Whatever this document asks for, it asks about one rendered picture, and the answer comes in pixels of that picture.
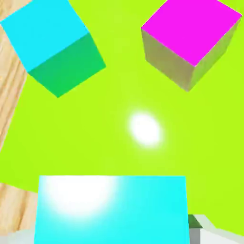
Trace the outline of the small magenta cube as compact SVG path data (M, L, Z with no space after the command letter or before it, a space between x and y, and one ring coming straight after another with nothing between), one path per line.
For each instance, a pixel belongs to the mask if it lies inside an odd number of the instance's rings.
M226 52L241 18L219 0L166 0L141 27L145 59L190 91Z

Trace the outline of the large lime green box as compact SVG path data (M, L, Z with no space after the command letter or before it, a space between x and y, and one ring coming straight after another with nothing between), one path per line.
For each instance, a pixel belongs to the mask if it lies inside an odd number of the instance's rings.
M144 58L164 0L71 0L106 68L56 98L27 77L0 151L0 182L39 175L184 175L191 214L244 236L244 0L226 53L186 92Z

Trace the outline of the small cyan cube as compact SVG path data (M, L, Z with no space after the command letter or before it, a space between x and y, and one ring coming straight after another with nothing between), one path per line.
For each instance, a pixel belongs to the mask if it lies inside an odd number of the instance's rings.
M31 0L0 23L27 73L56 97L106 66L69 0Z
M183 176L41 176L34 244L189 244Z

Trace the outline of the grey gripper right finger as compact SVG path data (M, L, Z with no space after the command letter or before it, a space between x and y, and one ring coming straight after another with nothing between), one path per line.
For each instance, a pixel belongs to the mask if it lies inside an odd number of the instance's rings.
M203 214L189 214L189 244L244 244L244 236L215 227Z

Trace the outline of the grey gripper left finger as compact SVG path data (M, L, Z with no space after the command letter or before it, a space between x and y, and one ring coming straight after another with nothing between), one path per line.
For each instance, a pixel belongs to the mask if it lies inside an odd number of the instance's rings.
M0 236L0 244L34 244L35 229L19 230Z

